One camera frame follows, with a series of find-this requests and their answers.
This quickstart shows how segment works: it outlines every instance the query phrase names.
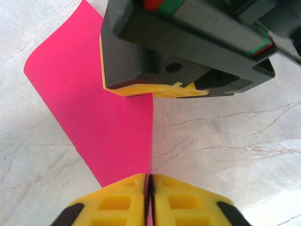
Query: table surface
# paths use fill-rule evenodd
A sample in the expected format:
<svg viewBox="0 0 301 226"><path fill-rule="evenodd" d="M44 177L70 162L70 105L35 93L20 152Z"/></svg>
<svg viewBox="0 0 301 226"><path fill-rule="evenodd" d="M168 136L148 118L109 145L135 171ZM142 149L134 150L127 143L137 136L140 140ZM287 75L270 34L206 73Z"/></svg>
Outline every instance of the table surface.
<svg viewBox="0 0 301 226"><path fill-rule="evenodd" d="M103 15L106 0L91 0ZM78 0L0 5L0 225L47 226L100 188L23 73ZM153 170L229 197L254 226L301 224L301 69L233 97L155 99Z"/></svg>

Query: pink sheet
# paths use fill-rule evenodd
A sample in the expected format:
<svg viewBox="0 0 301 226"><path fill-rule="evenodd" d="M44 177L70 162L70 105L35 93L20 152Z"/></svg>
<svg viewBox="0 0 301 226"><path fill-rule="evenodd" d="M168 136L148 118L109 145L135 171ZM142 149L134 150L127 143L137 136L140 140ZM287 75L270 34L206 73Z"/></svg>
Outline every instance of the pink sheet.
<svg viewBox="0 0 301 226"><path fill-rule="evenodd" d="M103 18L84 0L28 58L24 73L102 186L151 169L151 95L103 90Z"/></svg>

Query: red part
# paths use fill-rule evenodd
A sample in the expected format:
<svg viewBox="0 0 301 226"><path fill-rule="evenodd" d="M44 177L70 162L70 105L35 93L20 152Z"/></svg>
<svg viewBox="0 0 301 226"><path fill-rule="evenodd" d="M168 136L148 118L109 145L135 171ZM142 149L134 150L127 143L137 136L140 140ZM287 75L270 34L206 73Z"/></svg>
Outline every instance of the red part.
<svg viewBox="0 0 301 226"><path fill-rule="evenodd" d="M267 50L268 48L270 48L273 45L273 41L271 40L270 44L267 45L266 47L262 48L261 50L259 50L257 53L254 53L253 55L251 55L251 57L257 56L258 54L262 53L263 51Z"/></svg>
<svg viewBox="0 0 301 226"><path fill-rule="evenodd" d="M144 0L144 8L150 12L156 12L164 0Z"/></svg>

